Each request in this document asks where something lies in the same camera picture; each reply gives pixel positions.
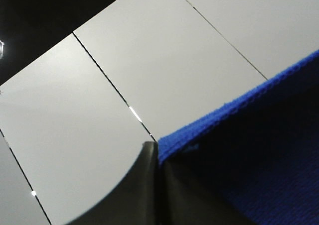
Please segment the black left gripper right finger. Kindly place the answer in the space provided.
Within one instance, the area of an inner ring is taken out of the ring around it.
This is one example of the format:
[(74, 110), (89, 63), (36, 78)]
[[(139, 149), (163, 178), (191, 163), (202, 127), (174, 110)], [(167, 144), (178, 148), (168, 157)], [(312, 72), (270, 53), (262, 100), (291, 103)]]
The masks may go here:
[(163, 164), (163, 225), (254, 225), (181, 161)]

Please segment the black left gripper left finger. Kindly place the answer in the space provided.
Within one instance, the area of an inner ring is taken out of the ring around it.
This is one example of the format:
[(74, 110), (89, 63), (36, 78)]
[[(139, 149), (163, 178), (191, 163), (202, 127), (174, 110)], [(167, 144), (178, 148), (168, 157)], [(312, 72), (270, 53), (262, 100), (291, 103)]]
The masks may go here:
[(157, 225), (158, 145), (146, 141), (116, 187), (70, 225)]

